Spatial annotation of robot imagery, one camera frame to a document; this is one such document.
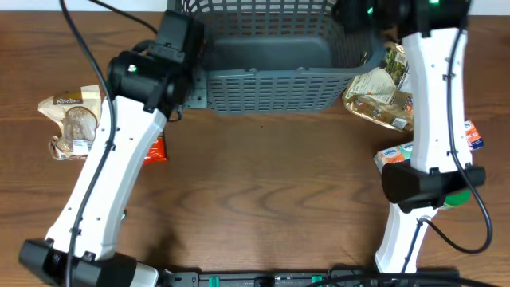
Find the orange spaghetti packet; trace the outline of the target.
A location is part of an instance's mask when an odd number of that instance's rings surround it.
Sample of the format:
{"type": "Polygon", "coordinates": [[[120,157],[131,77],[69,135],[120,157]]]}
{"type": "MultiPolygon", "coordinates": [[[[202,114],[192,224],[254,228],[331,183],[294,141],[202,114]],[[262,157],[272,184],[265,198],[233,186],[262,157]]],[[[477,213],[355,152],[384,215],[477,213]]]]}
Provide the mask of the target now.
{"type": "Polygon", "coordinates": [[[143,165],[146,166],[150,163],[166,161],[167,161],[167,148],[165,136],[159,135],[155,142],[149,148],[148,153],[143,160],[143,165]]]}

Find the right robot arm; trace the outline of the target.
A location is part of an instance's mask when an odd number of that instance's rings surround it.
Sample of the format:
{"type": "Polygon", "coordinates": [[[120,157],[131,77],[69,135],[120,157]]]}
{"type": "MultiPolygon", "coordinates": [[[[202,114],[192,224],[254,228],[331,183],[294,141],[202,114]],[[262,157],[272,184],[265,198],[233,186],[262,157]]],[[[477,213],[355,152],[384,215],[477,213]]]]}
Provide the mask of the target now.
{"type": "Polygon", "coordinates": [[[468,250],[437,234],[455,250],[479,254],[492,242],[493,227],[477,192],[485,169],[473,165],[465,138],[463,64],[471,2],[338,0],[333,19],[349,32],[395,28],[410,67],[414,104],[413,150],[409,160],[382,167],[382,188],[390,203],[381,246],[380,273],[416,273],[420,246],[448,196],[470,191],[484,217],[482,246],[468,250]]]}

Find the gold foil snack bag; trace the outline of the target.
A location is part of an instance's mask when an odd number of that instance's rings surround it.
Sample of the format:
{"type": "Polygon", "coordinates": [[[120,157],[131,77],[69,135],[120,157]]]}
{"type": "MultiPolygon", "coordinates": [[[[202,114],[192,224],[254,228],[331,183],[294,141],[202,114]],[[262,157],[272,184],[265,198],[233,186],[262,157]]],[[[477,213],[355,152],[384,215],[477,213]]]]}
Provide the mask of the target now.
{"type": "Polygon", "coordinates": [[[407,56],[400,44],[386,43],[386,55],[369,73],[354,78],[343,94],[344,107],[373,123],[414,131],[414,106],[407,56]]]}

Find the Kleenex tissue multipack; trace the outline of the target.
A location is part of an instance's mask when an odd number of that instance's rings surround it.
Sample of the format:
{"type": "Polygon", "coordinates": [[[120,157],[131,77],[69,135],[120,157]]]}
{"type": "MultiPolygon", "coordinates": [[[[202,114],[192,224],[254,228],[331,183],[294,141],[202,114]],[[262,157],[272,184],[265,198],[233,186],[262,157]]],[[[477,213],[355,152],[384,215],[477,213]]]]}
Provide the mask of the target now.
{"type": "MultiPolygon", "coordinates": [[[[470,151],[475,151],[485,146],[485,142],[471,120],[465,121],[465,137],[470,151]]],[[[409,160],[413,147],[414,144],[409,142],[378,151],[374,161],[379,172],[382,172],[383,166],[388,163],[400,163],[409,160]]]]}

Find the green lid jar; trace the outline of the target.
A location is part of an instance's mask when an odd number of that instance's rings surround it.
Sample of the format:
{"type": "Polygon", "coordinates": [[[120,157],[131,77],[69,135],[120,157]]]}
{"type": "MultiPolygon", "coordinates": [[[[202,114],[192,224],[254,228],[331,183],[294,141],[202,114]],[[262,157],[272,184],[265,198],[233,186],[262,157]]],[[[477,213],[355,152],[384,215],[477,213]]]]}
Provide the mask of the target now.
{"type": "Polygon", "coordinates": [[[447,195],[441,209],[448,210],[457,206],[462,206],[470,200],[471,194],[470,190],[463,190],[452,195],[447,195]]]}

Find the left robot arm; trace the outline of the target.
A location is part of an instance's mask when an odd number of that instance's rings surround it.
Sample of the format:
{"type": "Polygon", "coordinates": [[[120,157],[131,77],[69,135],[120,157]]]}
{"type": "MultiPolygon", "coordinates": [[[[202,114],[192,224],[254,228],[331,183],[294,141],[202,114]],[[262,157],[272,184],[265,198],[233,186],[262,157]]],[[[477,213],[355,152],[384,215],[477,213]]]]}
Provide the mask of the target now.
{"type": "Polygon", "coordinates": [[[155,40],[111,59],[91,151],[65,208],[18,260],[51,286],[158,286],[158,269],[117,252],[121,222],[143,160],[194,88],[204,25],[168,10],[155,40]]]}

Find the grey plastic basket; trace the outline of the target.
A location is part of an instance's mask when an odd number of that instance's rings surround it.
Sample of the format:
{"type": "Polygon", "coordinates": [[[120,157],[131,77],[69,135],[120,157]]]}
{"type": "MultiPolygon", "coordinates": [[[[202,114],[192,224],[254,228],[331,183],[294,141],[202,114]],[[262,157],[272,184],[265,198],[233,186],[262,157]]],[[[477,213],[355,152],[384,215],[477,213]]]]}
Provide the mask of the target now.
{"type": "Polygon", "coordinates": [[[205,26],[196,84],[221,114],[322,112],[384,58],[379,33],[345,33],[333,1],[169,1],[205,26]]]}

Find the white brown nuts bag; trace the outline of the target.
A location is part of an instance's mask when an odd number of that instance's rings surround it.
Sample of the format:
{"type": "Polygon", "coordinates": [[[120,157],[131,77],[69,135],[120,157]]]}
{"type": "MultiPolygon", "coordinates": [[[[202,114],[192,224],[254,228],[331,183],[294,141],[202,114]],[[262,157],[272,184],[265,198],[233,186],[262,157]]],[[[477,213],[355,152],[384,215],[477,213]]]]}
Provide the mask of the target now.
{"type": "Polygon", "coordinates": [[[85,159],[92,149],[101,118],[99,85],[82,86],[43,100],[38,111],[57,124],[61,134],[49,141],[56,160],[85,159]]]}

